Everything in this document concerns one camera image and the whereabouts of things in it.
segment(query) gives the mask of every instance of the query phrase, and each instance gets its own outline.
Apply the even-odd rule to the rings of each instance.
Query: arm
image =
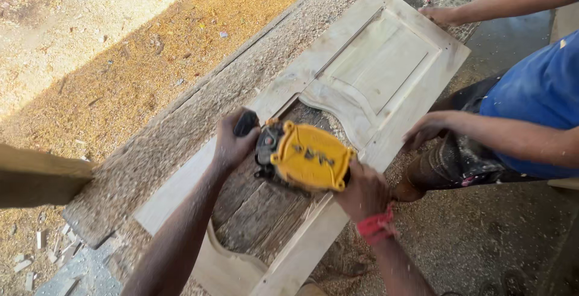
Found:
[[[386,177],[358,161],[350,164],[350,182],[336,200],[353,222],[360,222],[375,214],[383,213],[391,200]],[[380,273],[388,295],[434,296],[412,260],[393,238],[384,238],[372,245]]]
[[[439,111],[424,115],[403,137],[416,149],[442,129],[465,134],[492,150],[537,163],[579,168],[579,128],[554,129],[526,121]]]
[[[178,296],[181,293],[199,254],[221,186],[255,147],[259,136],[258,126],[246,137],[233,135],[233,128],[244,111],[244,108],[239,108],[221,120],[211,165],[155,234],[121,296]]]
[[[476,21],[522,16],[576,1],[579,0],[474,0],[455,8],[424,8],[420,12],[438,24],[459,26]]]

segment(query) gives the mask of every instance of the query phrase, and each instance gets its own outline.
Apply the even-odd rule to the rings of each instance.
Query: dirt ground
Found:
[[[0,0],[0,142],[101,162],[296,0],[174,1]],[[0,210],[0,294],[54,275],[35,232],[52,248],[61,211]]]

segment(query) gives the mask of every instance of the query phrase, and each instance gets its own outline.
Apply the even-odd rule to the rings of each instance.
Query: person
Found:
[[[121,296],[178,296],[181,293],[195,265],[221,186],[255,148],[260,133],[258,126],[245,137],[233,134],[244,111],[239,108],[219,123],[211,165],[156,233]],[[359,223],[385,212],[390,202],[390,189],[383,174],[354,160],[350,164],[350,181],[346,189],[335,197],[351,220]],[[388,295],[434,295],[392,234],[383,233],[372,235],[371,244]]]
[[[475,0],[420,12],[440,26],[521,16],[578,0]],[[495,182],[579,177],[579,32],[437,102],[403,137],[419,155],[394,189],[401,201],[426,191]]]

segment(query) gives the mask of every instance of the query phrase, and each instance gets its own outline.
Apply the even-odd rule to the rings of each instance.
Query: blue shirt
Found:
[[[579,31],[515,64],[482,100],[480,114],[563,130],[579,126]],[[529,176],[579,177],[579,168],[534,163],[495,153],[507,166]]]

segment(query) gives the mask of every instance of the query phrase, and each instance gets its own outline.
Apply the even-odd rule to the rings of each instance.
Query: red bracelet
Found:
[[[358,232],[366,242],[368,242],[368,244],[374,245],[381,239],[398,234],[394,227],[394,223],[392,223],[392,220],[394,219],[394,211],[392,211],[393,206],[394,202],[390,202],[385,213],[368,217],[356,224]]]

